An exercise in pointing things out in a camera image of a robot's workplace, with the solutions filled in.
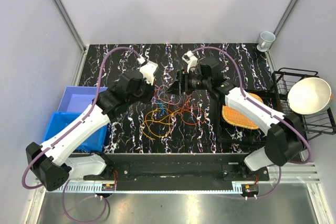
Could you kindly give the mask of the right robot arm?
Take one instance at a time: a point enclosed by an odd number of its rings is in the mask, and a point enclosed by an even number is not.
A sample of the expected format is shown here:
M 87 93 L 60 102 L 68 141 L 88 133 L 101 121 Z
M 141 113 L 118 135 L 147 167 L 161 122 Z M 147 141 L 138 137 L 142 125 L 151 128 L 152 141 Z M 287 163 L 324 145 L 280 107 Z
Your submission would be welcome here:
M 184 55 L 182 59 L 187 68 L 177 72 L 168 93 L 190 95 L 196 90 L 205 90 L 214 100 L 216 111 L 224 105 L 232 108 L 266 135 L 266 144 L 248 154 L 238 167 L 242 179 L 252 179 L 257 170 L 265 166 L 283 166 L 304 150 L 306 139 L 297 115 L 276 111 L 252 97 L 242 86 L 225 79 L 219 62 L 213 57 L 198 60 L 194 55 Z

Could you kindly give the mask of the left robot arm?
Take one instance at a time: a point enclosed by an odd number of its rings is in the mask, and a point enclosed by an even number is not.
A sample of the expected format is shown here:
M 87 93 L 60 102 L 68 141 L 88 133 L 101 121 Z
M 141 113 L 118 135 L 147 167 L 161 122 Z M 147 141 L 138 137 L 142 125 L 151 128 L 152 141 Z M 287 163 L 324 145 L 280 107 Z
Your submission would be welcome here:
M 155 72 L 135 70 L 125 72 L 118 82 L 99 92 L 72 123 L 42 144 L 26 147 L 29 162 L 24 171 L 32 171 L 41 185 L 53 191 L 65 182 L 85 176 L 99 176 L 103 180 L 113 175 L 111 161 L 95 153 L 71 157 L 73 151 L 103 126 L 125 113 L 132 104 L 149 103 L 154 95 Z

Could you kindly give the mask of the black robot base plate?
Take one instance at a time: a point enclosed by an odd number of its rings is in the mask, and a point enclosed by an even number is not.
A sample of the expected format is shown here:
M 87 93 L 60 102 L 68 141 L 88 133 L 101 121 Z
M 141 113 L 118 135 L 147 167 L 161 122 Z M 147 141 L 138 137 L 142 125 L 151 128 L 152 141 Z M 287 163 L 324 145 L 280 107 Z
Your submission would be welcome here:
M 118 181 L 138 177 L 205 177 L 221 178 L 225 181 L 269 180 L 266 165 L 255 172 L 243 164 L 245 154 L 102 154 L 108 162 L 102 175 L 86 175 L 84 180 Z

